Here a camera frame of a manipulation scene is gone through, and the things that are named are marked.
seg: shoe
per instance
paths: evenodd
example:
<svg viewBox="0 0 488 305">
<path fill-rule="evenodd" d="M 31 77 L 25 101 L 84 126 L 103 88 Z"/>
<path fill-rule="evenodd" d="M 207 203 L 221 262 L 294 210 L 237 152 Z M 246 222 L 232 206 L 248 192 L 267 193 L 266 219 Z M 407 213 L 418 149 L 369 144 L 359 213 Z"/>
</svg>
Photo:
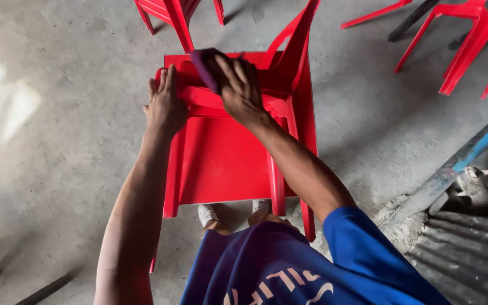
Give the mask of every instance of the shoe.
<svg viewBox="0 0 488 305">
<path fill-rule="evenodd" d="M 207 222 L 210 220 L 220 221 L 216 215 L 216 212 L 212 208 L 212 204 L 199 205 L 199 220 L 203 227 L 207 226 Z"/>
<path fill-rule="evenodd" d="M 268 212 L 268 202 L 266 200 L 263 199 L 252 200 L 252 213 L 255 213 L 259 210 Z"/>
</svg>

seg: blue t-shirt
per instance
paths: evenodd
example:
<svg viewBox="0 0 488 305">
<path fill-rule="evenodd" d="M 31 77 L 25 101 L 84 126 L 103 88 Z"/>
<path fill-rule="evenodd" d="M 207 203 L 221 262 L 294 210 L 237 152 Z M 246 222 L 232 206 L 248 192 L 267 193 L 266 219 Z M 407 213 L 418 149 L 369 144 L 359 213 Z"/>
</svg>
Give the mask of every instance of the blue t-shirt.
<svg viewBox="0 0 488 305">
<path fill-rule="evenodd" d="M 361 210 L 323 223 L 333 263 L 285 224 L 205 234 L 181 304 L 450 304 Z"/>
</svg>

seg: corrugated metal sheet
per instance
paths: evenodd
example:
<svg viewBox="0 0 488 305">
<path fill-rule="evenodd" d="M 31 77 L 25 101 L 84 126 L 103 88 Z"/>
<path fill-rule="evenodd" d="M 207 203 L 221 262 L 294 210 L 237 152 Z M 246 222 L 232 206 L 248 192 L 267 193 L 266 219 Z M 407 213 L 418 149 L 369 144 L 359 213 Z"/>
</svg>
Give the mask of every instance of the corrugated metal sheet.
<svg viewBox="0 0 488 305">
<path fill-rule="evenodd" d="M 488 218 L 439 212 L 406 257 L 453 304 L 488 304 Z"/>
</svg>

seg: hand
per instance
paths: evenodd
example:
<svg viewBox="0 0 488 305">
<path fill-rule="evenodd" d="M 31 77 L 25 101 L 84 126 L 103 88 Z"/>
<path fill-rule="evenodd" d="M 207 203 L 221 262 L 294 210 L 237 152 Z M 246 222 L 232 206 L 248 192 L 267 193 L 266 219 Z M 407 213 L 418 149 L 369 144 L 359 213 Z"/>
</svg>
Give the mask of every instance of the hand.
<svg viewBox="0 0 488 305">
<path fill-rule="evenodd" d="M 146 132 L 166 132 L 171 139 L 186 124 L 188 107 L 176 93 L 176 67 L 163 69 L 159 88 L 153 78 L 148 82 L 150 104 L 143 110 L 146 114 Z"/>
<path fill-rule="evenodd" d="M 245 59 L 227 59 L 216 55 L 207 67 L 218 81 L 223 108 L 235 121 L 251 128 L 263 114 L 261 89 L 257 82 L 255 66 Z"/>
</svg>

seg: person's left hand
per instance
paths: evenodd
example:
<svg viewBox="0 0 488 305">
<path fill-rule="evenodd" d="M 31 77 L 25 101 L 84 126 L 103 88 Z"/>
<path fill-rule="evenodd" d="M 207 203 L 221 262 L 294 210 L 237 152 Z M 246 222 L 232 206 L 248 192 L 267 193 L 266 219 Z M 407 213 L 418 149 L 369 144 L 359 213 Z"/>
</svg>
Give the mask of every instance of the person's left hand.
<svg viewBox="0 0 488 305">
<path fill-rule="evenodd" d="M 188 118 L 188 107 L 176 93 L 178 72 L 174 65 L 163 69 L 159 88 L 153 78 L 148 83 L 150 104 L 143 110 L 146 114 L 146 132 L 166 132 L 171 138 L 184 127 Z"/>
</svg>

